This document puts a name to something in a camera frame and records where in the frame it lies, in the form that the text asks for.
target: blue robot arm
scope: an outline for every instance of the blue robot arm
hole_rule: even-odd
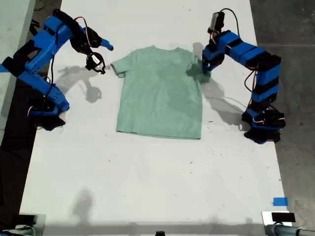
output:
[[[256,85],[252,91],[251,103],[242,115],[242,120],[251,126],[245,137],[259,144],[268,140],[277,142],[280,140],[279,130],[285,127],[284,114],[268,108],[277,98],[281,58],[243,42],[229,30],[221,32],[223,21],[222,11],[214,14],[208,29],[209,44],[202,54],[202,70],[204,73],[212,71],[222,64],[224,55],[228,55],[249,70],[256,71]]]
[[[42,31],[21,47],[12,58],[7,57],[0,64],[0,72],[10,72],[45,96],[47,103],[42,104],[43,99],[40,99],[30,104],[33,107],[31,115],[57,116],[60,112],[69,109],[65,95],[55,84],[47,82],[38,74],[44,65],[54,59],[55,54],[68,40],[77,52],[87,55],[86,68],[88,70],[105,73],[103,57],[93,52],[91,47],[102,46],[110,51],[114,50],[114,47],[91,28],[82,28],[59,9],[54,10],[53,16],[47,19]]]

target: cable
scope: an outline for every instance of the cable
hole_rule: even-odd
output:
[[[56,29],[56,41],[55,44],[56,46],[58,45],[58,34],[59,34],[59,28],[63,25],[63,23],[61,23],[60,25],[58,25],[57,29]],[[52,61],[51,61],[51,66],[50,66],[50,70],[51,70],[51,82],[50,82],[50,88],[48,90],[48,93],[45,96],[44,101],[46,101],[51,89],[53,88],[53,84],[54,84],[54,62],[55,62],[55,55],[53,55]]]
[[[89,40],[89,36],[88,36],[88,25],[87,25],[86,20],[84,19],[84,17],[83,17],[83,16],[78,16],[78,17],[74,18],[74,20],[76,21],[77,19],[80,19],[80,18],[82,18],[82,19],[84,20],[84,24],[85,24],[85,33],[86,33],[86,35],[87,35],[87,39],[88,39],[88,44],[89,44],[89,47],[91,47],[90,40]]]
[[[231,10],[230,8],[223,8],[221,11],[224,11],[224,10],[228,10],[228,11],[230,11],[230,12],[233,13],[233,15],[234,15],[234,17],[235,17],[235,20],[236,20],[237,34],[238,34],[238,36],[240,37],[240,30],[239,30],[239,28],[238,28],[238,20],[237,20],[237,17],[236,17],[236,15],[235,15],[234,11]]]
[[[247,90],[248,90],[249,92],[252,92],[252,91],[247,87],[246,81],[248,80],[248,78],[249,78],[254,72],[255,72],[255,70],[253,70],[253,71],[246,77],[246,79],[245,79],[245,81],[244,81],[244,85],[245,85],[245,87],[247,88]]]
[[[38,8],[38,9],[34,9],[34,11],[41,11],[42,9],[44,9],[44,8],[45,8],[46,3],[44,2],[44,0],[39,0],[39,1],[43,3],[43,6],[42,6],[42,7],[40,7],[40,8]]]

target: blue tape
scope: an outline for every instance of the blue tape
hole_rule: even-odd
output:
[[[250,114],[251,117],[256,117],[257,115],[259,115],[258,112],[254,112],[252,109],[247,109],[246,111],[248,114]]]
[[[213,58],[215,58],[216,56],[218,56],[219,54],[221,54],[220,51],[215,51],[215,52],[210,52],[210,50],[208,48],[205,48],[203,50],[203,55],[208,59],[208,60],[212,60]]]
[[[263,53],[264,51],[265,50],[263,50],[262,48],[255,48],[253,50],[250,50],[249,52],[244,53],[243,55],[240,56],[239,63],[245,66],[248,60],[256,57],[257,55]]]
[[[4,73],[4,72],[9,72],[9,71],[5,69],[2,64],[0,64],[0,73]]]
[[[239,45],[231,48],[230,57],[238,62],[242,54],[244,54],[245,52],[248,52],[250,49],[254,47],[255,46],[252,44],[242,42]]]
[[[272,81],[277,78],[280,74],[280,65],[275,66],[274,68],[266,71],[266,72],[258,72],[257,73],[257,84],[265,85],[266,83]]]
[[[279,89],[279,84],[277,84],[276,86],[272,87],[271,89],[269,89],[268,91],[262,93],[262,94],[257,94],[257,93],[252,93],[252,100],[255,102],[261,102],[263,100],[265,100],[267,97],[270,97],[272,94],[277,93]]]
[[[238,35],[235,33],[227,33],[226,35],[222,36],[219,38],[218,42],[218,50],[220,50],[222,53],[225,54],[225,47],[230,43],[233,42],[234,40],[240,38]]]
[[[274,202],[273,202],[275,207],[287,207],[288,203],[287,203],[287,198],[274,198]]]

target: black wire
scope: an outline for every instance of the black wire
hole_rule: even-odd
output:
[[[238,28],[238,20],[237,20],[236,14],[235,14],[234,11],[231,10],[230,8],[223,8],[221,11],[224,11],[224,10],[228,10],[228,11],[230,11],[230,12],[233,13],[233,15],[234,15],[234,17],[235,17],[235,20],[236,20],[237,34],[238,34],[238,36],[240,37],[240,30],[239,30],[239,28]]]
[[[246,79],[245,79],[245,81],[244,81],[244,85],[245,85],[245,87],[247,88],[247,90],[248,90],[249,92],[252,92],[252,91],[247,87],[246,81],[248,80],[248,78],[249,78],[254,72],[255,72],[255,70],[253,70],[253,71],[246,77]]]
[[[63,23],[61,23],[60,25],[58,25],[57,29],[56,29],[56,41],[55,44],[58,45],[58,38],[59,38],[59,28],[63,25]],[[55,55],[53,55],[52,61],[51,61],[51,66],[50,66],[50,70],[51,70],[51,82],[50,82],[50,87],[48,90],[48,93],[46,94],[45,100],[47,99],[51,89],[53,88],[53,83],[54,83],[54,62],[55,62]]]
[[[45,8],[46,3],[44,2],[44,0],[39,0],[39,1],[41,1],[41,2],[43,3],[43,6],[42,6],[42,7],[40,7],[40,8],[38,8],[38,9],[34,9],[34,11],[40,11],[40,10],[42,10],[42,9],[44,9],[44,8]]]

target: light green t-shirt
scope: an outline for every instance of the light green t-shirt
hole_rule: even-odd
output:
[[[187,50],[138,49],[112,63],[125,78],[117,131],[177,139],[200,139],[201,61]]]

